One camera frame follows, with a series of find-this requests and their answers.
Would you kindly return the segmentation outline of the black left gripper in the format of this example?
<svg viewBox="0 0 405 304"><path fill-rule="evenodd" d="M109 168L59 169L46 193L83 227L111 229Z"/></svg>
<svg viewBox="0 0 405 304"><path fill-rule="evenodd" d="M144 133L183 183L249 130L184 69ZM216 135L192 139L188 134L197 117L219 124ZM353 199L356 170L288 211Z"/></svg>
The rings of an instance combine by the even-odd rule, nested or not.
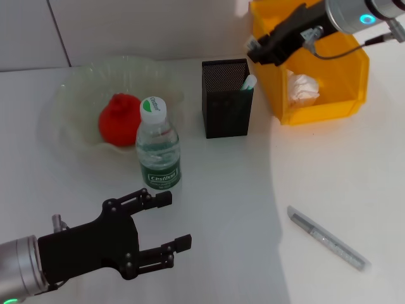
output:
<svg viewBox="0 0 405 304"><path fill-rule="evenodd" d="M97 219L38 239L42 272L49 284L101 268L117 270L125 280L174 267L176 253L191 249L190 234L149 250L139 251L132 215L172 204L172 193L155 196L146 188L105 202Z"/></svg>

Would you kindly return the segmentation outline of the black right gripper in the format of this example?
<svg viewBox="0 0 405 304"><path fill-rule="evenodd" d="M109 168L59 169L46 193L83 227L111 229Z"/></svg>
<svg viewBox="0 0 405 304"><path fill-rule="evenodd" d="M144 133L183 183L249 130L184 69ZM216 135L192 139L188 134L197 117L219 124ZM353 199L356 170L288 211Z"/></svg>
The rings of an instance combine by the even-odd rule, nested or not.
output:
<svg viewBox="0 0 405 304"><path fill-rule="evenodd" d="M310 7L300 4L287 19L257 40L259 49L250 50L247 55L254 63L280 66L302 47L305 38L301 33L317 26L323 29L321 37L334 33L334 26L327 15L325 1Z"/></svg>

